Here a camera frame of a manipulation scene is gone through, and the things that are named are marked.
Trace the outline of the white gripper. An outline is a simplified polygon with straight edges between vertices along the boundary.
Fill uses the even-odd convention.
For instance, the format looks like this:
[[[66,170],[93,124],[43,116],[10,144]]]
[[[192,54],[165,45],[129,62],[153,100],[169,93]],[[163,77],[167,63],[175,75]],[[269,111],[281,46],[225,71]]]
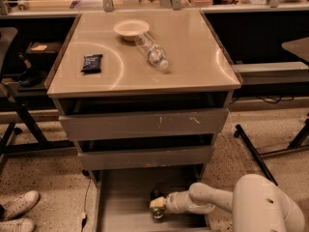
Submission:
[[[189,191],[172,192],[167,195],[166,199],[161,196],[150,202],[151,209],[165,209],[167,214],[184,214],[191,213],[204,215],[212,212],[214,206],[210,203],[196,204],[189,195]]]

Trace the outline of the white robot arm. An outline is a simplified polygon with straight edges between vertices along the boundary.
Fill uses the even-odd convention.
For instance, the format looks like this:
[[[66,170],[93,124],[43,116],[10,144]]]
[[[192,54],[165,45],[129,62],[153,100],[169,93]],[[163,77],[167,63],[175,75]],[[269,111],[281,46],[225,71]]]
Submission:
[[[164,214],[205,215],[215,207],[230,212],[234,232],[304,232],[305,218],[293,199],[267,178],[242,176],[233,191],[194,183],[150,202],[154,218]]]

